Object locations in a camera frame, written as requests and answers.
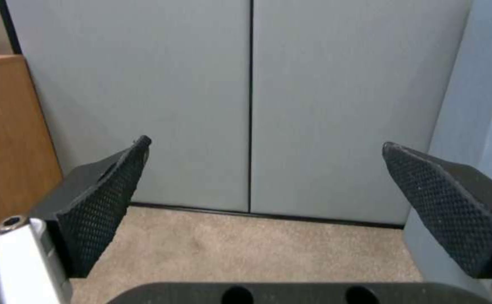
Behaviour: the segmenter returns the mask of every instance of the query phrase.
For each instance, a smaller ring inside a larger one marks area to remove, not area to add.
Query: wooden panel
[[[24,58],[0,56],[0,220],[27,212],[61,179]]]

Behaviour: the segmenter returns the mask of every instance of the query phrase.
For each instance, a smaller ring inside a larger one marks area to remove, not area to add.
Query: carpet floor
[[[130,207],[75,304],[150,282],[420,281],[398,229]]]

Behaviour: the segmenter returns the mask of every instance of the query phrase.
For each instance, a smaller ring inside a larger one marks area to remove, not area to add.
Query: hole
[[[111,173],[112,169],[114,169],[116,167],[116,163],[113,163],[111,164],[107,170],[105,170],[105,172],[103,172],[103,174],[98,178],[98,181],[101,181],[102,179],[104,179],[109,173]]]
[[[18,222],[20,222],[20,218],[18,216],[12,216],[4,221],[4,226],[8,227],[11,225],[15,225]]]
[[[221,304],[253,304],[253,296],[242,286],[234,286],[223,294]]]
[[[345,300],[348,304],[379,304],[375,294],[363,286],[349,287],[345,293]]]

